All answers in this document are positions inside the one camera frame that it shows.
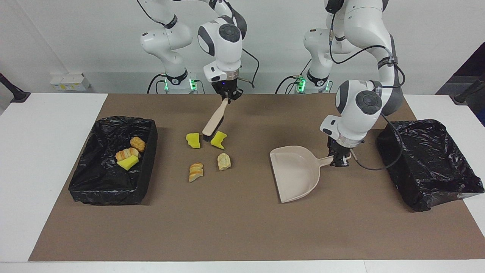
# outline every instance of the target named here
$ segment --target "dustpan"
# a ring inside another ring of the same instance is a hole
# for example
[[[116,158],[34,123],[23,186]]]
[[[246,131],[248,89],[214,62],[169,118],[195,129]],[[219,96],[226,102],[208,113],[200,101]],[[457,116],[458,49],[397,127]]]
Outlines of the dustpan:
[[[316,158],[305,147],[286,146],[270,152],[273,173],[282,203],[309,194],[318,184],[320,168],[330,165],[333,156]]]

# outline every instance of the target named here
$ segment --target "electrical outlet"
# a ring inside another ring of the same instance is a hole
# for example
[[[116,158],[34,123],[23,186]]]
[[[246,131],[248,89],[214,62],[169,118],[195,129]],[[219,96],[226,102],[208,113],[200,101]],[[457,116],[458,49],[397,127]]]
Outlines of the electrical outlet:
[[[87,91],[91,87],[82,73],[55,75],[50,85],[57,91]]]

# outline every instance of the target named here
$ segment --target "black stand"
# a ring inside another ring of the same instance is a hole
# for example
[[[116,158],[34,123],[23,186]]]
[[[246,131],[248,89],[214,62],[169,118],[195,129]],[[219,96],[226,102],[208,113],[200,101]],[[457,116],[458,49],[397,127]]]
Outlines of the black stand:
[[[480,76],[470,87],[458,96],[450,96],[456,105],[467,105],[467,97],[485,88],[485,74]]]
[[[13,85],[7,78],[0,73],[0,83],[2,83],[10,92],[14,95],[14,98],[10,102],[24,102],[30,96],[30,92],[24,92],[22,89]]]

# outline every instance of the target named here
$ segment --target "toy bread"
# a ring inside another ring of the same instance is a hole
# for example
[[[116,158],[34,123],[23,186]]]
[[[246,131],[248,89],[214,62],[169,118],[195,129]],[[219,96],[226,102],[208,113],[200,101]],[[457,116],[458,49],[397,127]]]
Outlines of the toy bread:
[[[202,163],[200,162],[197,162],[197,163],[193,163],[191,166],[190,166],[190,170],[189,170],[189,182],[193,182],[195,179],[201,177],[201,176],[204,176],[204,165],[202,165]]]
[[[128,149],[124,149],[122,151],[117,152],[116,153],[116,160],[117,161],[125,160],[132,155],[136,155],[138,158],[140,158],[140,153],[138,152],[137,149],[128,148]]]
[[[229,155],[222,153],[217,157],[217,164],[219,165],[219,170],[227,170],[231,167],[231,159]]]
[[[145,142],[141,138],[135,136],[129,141],[129,143],[133,148],[137,149],[139,152],[143,153],[145,151]]]

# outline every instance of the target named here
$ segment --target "table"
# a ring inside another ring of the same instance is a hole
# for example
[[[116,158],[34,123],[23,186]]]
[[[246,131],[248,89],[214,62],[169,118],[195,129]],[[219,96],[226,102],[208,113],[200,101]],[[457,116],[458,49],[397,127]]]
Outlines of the table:
[[[106,94],[32,94],[0,116],[0,272],[477,272],[485,260],[473,261],[279,261],[279,262],[26,262],[86,140]],[[485,128],[466,106],[446,96],[408,95],[418,119],[436,119],[480,177],[478,151]],[[21,125],[16,120],[23,120]],[[39,160],[46,156],[48,160]],[[48,166],[58,166],[51,171]],[[482,233],[485,195],[465,200]]]

